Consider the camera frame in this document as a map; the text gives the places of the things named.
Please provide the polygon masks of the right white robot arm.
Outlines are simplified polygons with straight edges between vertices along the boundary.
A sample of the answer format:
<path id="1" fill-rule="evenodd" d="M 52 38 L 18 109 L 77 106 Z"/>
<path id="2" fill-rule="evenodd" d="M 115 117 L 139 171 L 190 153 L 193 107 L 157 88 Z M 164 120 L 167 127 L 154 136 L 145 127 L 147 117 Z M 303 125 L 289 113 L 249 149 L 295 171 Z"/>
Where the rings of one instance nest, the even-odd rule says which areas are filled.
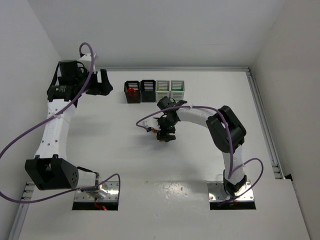
<path id="1" fill-rule="evenodd" d="M 166 143 L 175 140 L 175 125 L 178 122 L 194 123 L 207 128 L 214 145 L 222 152 L 224 190 L 235 197 L 247 181 L 242 169 L 242 145 L 245 142 L 246 129 L 229 106 L 224 105 L 218 110 L 212 110 L 200 106 L 187 107 L 186 103 L 185 100 L 171 101 L 167 96 L 157 103 L 164 113 L 156 118 L 154 131 L 157 140 Z"/>

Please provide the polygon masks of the red small lego brick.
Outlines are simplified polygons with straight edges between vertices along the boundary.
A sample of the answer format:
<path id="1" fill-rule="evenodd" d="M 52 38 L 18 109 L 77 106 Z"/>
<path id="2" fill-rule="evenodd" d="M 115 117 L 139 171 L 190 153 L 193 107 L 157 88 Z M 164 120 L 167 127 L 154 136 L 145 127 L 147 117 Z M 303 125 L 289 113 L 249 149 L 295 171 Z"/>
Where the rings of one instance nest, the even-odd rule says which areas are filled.
<path id="1" fill-rule="evenodd" d="M 135 93 L 136 90 L 135 90 L 134 88 L 128 88 L 127 92 L 128 92 L 128 93 Z"/>

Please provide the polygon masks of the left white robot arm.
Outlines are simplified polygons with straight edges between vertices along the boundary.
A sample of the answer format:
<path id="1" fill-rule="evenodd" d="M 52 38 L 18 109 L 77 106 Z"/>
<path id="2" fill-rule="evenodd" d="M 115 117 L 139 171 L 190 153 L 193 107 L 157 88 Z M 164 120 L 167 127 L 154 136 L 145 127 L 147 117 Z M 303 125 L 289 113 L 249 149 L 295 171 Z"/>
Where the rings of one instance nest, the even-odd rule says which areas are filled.
<path id="1" fill-rule="evenodd" d="M 113 87 L 106 69 L 89 74 L 84 61 L 58 62 L 47 90 L 47 119 L 42 140 L 33 159 L 25 162 L 25 170 L 41 191 L 73 189 L 79 182 L 79 170 L 67 161 L 67 138 L 72 116 L 78 103 L 72 100 L 84 87 L 88 95 L 107 96 Z"/>

